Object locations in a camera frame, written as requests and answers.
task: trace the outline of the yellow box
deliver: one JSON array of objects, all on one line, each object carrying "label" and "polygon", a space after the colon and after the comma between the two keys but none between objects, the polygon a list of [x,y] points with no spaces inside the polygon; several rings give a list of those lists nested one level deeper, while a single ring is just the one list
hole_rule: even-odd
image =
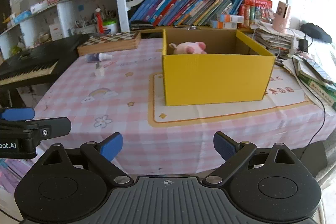
[{"label": "yellow box", "polygon": [[[163,31],[167,106],[262,100],[275,56],[237,30]],[[208,54],[174,55],[170,43],[204,42]]]}]

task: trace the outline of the white bottle cap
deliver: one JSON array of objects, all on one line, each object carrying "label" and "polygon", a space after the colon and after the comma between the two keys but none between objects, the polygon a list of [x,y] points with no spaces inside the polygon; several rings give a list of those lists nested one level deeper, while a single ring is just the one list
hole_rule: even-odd
[{"label": "white bottle cap", "polygon": [[112,54],[106,54],[101,52],[99,54],[99,61],[103,61],[103,60],[111,60],[113,58]]}]

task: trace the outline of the piano keyboard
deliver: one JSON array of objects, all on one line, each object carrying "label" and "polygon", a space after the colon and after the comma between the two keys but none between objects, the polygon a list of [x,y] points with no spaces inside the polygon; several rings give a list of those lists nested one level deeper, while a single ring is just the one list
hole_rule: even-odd
[{"label": "piano keyboard", "polygon": [[50,75],[53,72],[53,69],[55,68],[57,62],[55,62],[54,64],[36,66],[29,72],[22,72],[22,73],[18,72],[16,75],[12,77],[2,78],[0,79],[0,86],[44,75]]}]

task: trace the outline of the stuffed animal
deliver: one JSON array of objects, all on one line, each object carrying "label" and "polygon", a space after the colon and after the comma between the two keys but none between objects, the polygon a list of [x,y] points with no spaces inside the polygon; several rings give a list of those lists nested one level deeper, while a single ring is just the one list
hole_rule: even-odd
[{"label": "stuffed animal", "polygon": [[171,43],[169,47],[174,49],[174,54],[206,54],[206,45],[203,42],[184,42],[177,46]]}]

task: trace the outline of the triangular cutout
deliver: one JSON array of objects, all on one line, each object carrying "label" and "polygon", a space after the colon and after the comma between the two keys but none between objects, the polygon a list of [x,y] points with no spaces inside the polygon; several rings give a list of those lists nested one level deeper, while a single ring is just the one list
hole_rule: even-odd
[{"label": "triangular cutout", "polygon": [[49,157],[43,162],[43,165],[49,164],[60,164],[62,162],[62,158],[58,151],[54,150],[51,152]]},{"label": "triangular cutout", "polygon": [[284,149],[279,149],[275,161],[279,164],[294,164],[293,159],[287,154]]}]

